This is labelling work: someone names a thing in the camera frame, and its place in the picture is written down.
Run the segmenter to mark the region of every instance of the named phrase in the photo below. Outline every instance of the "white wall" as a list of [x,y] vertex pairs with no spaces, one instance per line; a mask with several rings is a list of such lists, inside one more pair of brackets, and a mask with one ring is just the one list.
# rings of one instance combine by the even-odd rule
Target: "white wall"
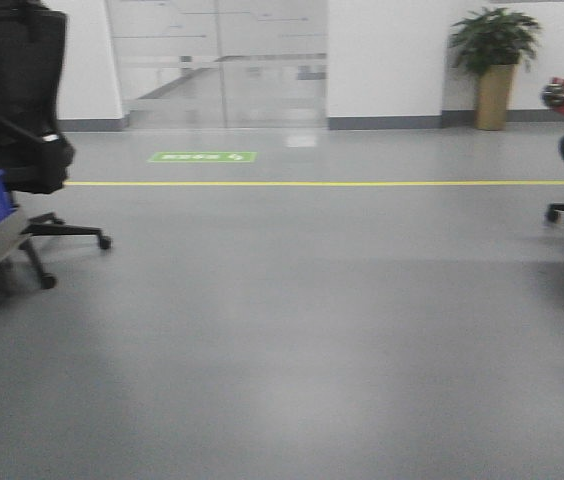
[[58,116],[69,119],[124,117],[105,0],[44,0],[69,17]]
[[[69,15],[62,119],[124,116],[105,0],[45,0]],[[431,116],[467,110],[474,82],[450,67],[451,24],[481,0],[329,0],[328,115]],[[552,76],[564,77],[564,2],[498,4],[534,16],[544,27],[538,59],[516,75],[510,108],[544,109]]]
[[329,117],[439,115],[451,0],[329,1]]
[[[564,2],[498,2],[458,0],[452,6],[453,21],[468,15],[470,10],[482,6],[501,6],[520,11],[534,17],[543,27],[540,36],[538,58],[532,63],[530,71],[518,67],[514,88],[509,103],[511,110],[544,110],[540,92],[553,76],[564,77]],[[445,110],[468,110],[474,106],[475,82],[462,75],[458,69],[450,67],[451,52],[448,52],[445,75]]]

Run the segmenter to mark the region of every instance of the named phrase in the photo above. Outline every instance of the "potted plant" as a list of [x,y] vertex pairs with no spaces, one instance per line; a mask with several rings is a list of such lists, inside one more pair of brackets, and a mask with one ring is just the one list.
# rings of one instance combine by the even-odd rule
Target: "potted plant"
[[454,67],[479,79],[476,126],[502,130],[506,123],[509,92],[515,67],[535,59],[540,24],[532,17],[506,8],[484,8],[482,13],[454,24],[451,48],[459,47]]

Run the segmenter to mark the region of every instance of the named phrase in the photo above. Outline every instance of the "gray baseboard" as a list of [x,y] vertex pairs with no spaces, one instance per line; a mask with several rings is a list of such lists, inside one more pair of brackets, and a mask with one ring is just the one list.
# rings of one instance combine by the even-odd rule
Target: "gray baseboard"
[[[564,122],[564,115],[553,110],[509,110],[507,122]],[[462,127],[475,123],[473,110],[445,110],[442,112],[442,128]]]
[[60,120],[64,132],[121,132],[129,126],[129,118],[90,118]]
[[329,130],[393,130],[440,128],[440,116],[329,117]]
[[[439,116],[420,117],[330,117],[329,130],[433,129],[473,125],[473,110],[445,110]],[[564,122],[553,110],[511,110],[508,122]]]

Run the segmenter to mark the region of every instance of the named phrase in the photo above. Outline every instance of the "glass wall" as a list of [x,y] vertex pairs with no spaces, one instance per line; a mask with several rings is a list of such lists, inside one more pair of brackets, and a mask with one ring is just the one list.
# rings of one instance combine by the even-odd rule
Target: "glass wall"
[[326,124],[328,0],[108,0],[131,128]]

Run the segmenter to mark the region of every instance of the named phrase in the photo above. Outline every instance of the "green floor sign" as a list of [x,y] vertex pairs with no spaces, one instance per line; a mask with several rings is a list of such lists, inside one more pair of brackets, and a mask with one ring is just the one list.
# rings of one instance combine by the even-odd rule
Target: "green floor sign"
[[149,162],[244,163],[254,162],[257,152],[157,152]]

